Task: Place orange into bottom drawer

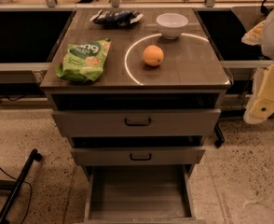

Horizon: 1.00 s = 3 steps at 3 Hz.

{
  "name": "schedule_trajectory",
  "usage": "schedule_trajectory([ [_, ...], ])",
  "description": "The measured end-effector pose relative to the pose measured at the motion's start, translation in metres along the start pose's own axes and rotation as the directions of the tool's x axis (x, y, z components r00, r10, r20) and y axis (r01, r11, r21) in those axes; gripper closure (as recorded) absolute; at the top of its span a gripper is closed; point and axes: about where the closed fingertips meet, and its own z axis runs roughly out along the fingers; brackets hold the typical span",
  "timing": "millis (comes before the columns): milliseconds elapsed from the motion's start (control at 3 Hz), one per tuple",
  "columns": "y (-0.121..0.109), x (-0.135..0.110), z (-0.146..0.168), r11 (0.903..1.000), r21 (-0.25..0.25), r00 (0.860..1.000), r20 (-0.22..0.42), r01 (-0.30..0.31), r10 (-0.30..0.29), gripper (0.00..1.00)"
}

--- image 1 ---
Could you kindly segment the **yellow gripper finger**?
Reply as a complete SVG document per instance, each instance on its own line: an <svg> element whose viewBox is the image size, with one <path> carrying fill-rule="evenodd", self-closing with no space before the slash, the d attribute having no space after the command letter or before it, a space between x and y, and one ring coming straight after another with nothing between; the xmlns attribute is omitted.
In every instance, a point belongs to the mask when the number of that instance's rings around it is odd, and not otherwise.
<svg viewBox="0 0 274 224"><path fill-rule="evenodd" d="M250 46L260 45L262 41L264 25L265 22L260 21L255 25L254 28L252 28L242 37L241 42Z"/></svg>
<svg viewBox="0 0 274 224"><path fill-rule="evenodd" d="M249 98L243 120L248 124L266 121L274 113L274 62L257 68L253 76L253 94Z"/></svg>

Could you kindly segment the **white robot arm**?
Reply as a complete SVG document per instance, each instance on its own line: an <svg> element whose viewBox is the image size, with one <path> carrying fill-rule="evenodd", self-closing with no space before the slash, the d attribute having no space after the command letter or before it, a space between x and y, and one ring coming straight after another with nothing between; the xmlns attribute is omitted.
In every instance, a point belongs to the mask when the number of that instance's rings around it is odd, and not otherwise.
<svg viewBox="0 0 274 224"><path fill-rule="evenodd" d="M258 124L274 113L274 8L243 36L241 42L251 46L260 45L262 54L272 60L268 68L255 70L253 94L243 115L246 123Z"/></svg>

